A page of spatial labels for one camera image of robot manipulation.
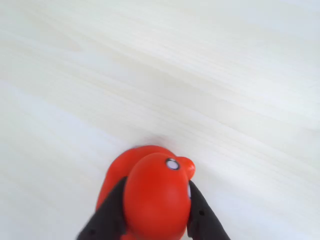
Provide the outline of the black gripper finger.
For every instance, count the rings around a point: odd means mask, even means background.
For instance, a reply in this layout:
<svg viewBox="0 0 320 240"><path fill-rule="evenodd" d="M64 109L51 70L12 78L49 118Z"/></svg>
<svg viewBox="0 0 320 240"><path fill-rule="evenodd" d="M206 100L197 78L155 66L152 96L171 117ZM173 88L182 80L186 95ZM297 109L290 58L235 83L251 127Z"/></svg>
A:
<svg viewBox="0 0 320 240"><path fill-rule="evenodd" d="M190 180L191 207L187 235L193 240L230 240L221 222L196 185Z"/></svg>
<svg viewBox="0 0 320 240"><path fill-rule="evenodd" d="M127 177L123 177L92 215L77 240L119 240L127 232L123 196Z"/></svg>

